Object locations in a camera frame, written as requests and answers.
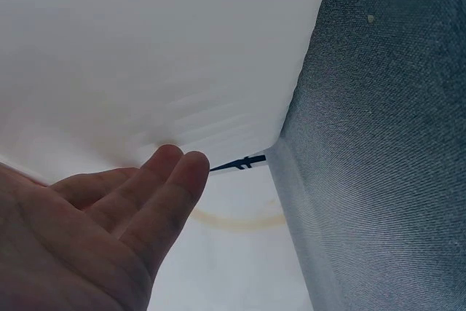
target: fabric texture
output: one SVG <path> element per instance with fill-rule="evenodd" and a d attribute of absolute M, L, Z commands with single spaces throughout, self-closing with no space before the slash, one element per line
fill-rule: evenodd
<path fill-rule="evenodd" d="M 323 0 L 266 152 L 315 311 L 466 310 L 465 0 Z"/>

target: skin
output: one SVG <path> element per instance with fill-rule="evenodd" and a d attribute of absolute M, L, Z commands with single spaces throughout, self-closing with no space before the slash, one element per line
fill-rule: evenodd
<path fill-rule="evenodd" d="M 146 310 L 208 173 L 168 145 L 141 169 L 52 186 L 0 166 L 0 310 Z"/>

